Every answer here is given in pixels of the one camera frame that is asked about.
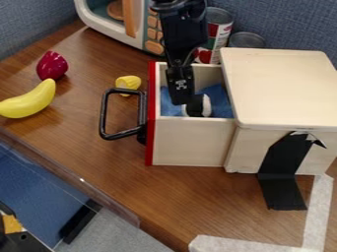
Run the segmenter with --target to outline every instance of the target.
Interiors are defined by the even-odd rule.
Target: wooden table
[[[306,212],[267,210],[254,175],[210,167],[148,167],[145,148],[134,137],[101,139],[102,93],[123,75],[141,77],[146,87],[147,62],[153,58],[140,50],[76,22],[1,62],[0,100],[39,83],[35,66],[47,50],[61,53],[70,64],[57,82],[53,104],[28,118],[1,118],[1,141],[133,223],[139,220],[143,230],[175,251],[187,251],[197,234],[302,245]],[[136,97],[116,95],[110,104],[108,131],[136,124]],[[329,174],[336,177],[335,170]],[[299,177],[299,184],[308,200],[312,177]],[[337,247],[336,226],[334,197],[326,251]]]

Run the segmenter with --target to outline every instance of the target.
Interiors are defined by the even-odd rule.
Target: small black and white object
[[[212,115],[211,99],[206,94],[197,94],[192,102],[181,107],[182,114],[187,117],[210,117]]]

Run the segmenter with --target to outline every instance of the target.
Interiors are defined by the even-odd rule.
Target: gray floor
[[[102,209],[70,244],[55,252],[171,252],[162,243],[109,210]]]

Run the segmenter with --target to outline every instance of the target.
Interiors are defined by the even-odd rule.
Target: blue towel
[[[221,84],[207,87],[197,93],[206,94],[211,99],[212,116],[214,118],[234,118],[232,106]],[[169,97],[168,87],[161,87],[161,115],[182,116],[181,105],[173,105]]]

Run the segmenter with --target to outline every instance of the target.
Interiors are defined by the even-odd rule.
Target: wooden box
[[[147,164],[224,166],[256,173],[290,132],[312,134],[297,173],[321,174],[337,156],[337,73],[318,51],[223,48],[222,65],[195,64],[196,90],[223,83],[235,119],[161,116],[165,63],[150,66]]]

